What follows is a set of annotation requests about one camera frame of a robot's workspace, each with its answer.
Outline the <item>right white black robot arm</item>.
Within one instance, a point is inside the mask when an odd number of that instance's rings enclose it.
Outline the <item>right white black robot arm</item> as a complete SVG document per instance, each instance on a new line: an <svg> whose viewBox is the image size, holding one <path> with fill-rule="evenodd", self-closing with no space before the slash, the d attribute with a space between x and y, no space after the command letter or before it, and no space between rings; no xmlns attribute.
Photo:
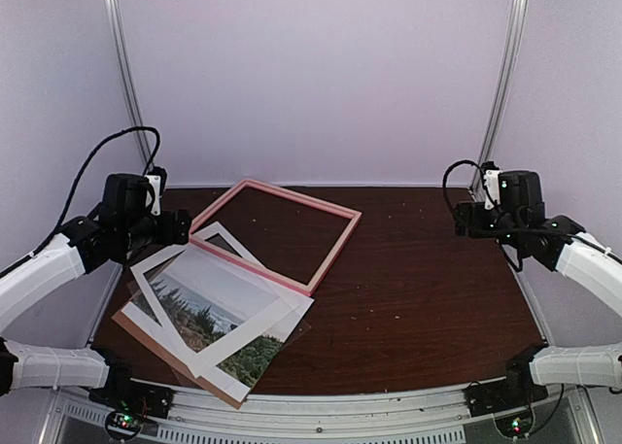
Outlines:
<svg viewBox="0 0 622 444"><path fill-rule="evenodd" d="M493 239L516 255L507 262L514 271L533 258L595 295L615 313L621 311L621 259L582 225L567 216L545 214L539 175L502 171L492 161L477 168L484 199L446 204L459 236ZM604 387L621 391L621 346L609 344L526 349L512 359L498 388L504 405L515 407L536 387L549 385Z"/></svg>

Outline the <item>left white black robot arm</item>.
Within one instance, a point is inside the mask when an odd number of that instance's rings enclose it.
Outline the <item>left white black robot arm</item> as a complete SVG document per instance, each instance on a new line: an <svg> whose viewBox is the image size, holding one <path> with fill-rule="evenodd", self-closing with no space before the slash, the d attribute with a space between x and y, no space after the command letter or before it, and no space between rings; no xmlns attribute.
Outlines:
<svg viewBox="0 0 622 444"><path fill-rule="evenodd" d="M45 297L112 261L125 264L152 244L185 245L190 213L166 211L160 199L163 169L139 176L111 174L102 200L86 216L62 221L40 249L1 272L1 326L7 328ZM91 348L37 347L1 341L1 392L25 388L101 390L120 409L133 407L140 390L127 366Z"/></svg>

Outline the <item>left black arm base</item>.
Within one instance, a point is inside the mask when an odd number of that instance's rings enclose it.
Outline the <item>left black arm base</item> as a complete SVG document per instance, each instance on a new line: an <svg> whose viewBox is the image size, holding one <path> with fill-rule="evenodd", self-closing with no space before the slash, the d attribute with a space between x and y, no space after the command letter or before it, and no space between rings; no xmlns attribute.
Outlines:
<svg viewBox="0 0 622 444"><path fill-rule="evenodd" d="M133 417L168 417L174 391L164 386L139 382L133 378L131 365L110 349L95 349L109 367L102 388L89 389L88 398Z"/></svg>

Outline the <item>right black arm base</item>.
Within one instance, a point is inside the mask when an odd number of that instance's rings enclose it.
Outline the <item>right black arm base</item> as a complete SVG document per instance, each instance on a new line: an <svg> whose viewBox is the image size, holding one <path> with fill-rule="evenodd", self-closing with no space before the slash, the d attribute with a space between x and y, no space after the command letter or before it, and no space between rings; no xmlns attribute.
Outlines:
<svg viewBox="0 0 622 444"><path fill-rule="evenodd" d="M530 370L530 362L542 349L542 345L530 346L511 358L505 365L504 377L499 380L469 384L464 394L470 416L496 414L547 398L547 388L534 383Z"/></svg>

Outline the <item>pink wooden picture frame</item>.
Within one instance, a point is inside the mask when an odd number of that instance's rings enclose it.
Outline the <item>pink wooden picture frame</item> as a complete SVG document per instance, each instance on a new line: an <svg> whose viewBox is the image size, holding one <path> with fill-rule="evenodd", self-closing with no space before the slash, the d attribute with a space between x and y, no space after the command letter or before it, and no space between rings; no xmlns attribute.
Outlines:
<svg viewBox="0 0 622 444"><path fill-rule="evenodd" d="M243 179L197 214L190 241L247 273L312 295L358 226L363 213L302 192ZM231 256L198 232L220 223L259 261Z"/></svg>

